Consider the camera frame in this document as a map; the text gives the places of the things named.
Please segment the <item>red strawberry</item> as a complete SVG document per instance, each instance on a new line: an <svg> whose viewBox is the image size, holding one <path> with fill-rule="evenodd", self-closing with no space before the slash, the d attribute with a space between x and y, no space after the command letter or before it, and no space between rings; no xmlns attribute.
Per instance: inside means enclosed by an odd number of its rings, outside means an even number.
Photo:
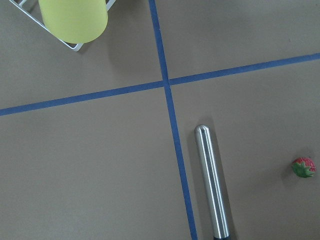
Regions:
<svg viewBox="0 0 320 240"><path fill-rule="evenodd" d="M299 157L295 159L291 164L291 168L300 178L310 178L316 173L315 163L309 157Z"/></svg>

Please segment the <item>yellow cup on rack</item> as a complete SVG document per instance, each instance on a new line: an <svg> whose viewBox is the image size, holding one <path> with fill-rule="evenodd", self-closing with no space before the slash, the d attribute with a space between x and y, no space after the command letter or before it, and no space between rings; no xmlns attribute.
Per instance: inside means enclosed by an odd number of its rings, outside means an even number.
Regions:
<svg viewBox="0 0 320 240"><path fill-rule="evenodd" d="M104 0L40 0L38 3L46 28L67 43L91 42L108 24Z"/></svg>

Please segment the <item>steel muddler black tip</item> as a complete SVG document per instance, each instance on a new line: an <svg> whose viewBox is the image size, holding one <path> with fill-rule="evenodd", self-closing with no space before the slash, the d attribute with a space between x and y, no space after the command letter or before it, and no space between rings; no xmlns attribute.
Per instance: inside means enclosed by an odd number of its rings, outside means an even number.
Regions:
<svg viewBox="0 0 320 240"><path fill-rule="evenodd" d="M217 160L220 158L218 145L214 143L211 130L205 124L199 124L195 127L194 136L202 169L213 238L215 240L229 240L231 234L217 164Z"/></svg>

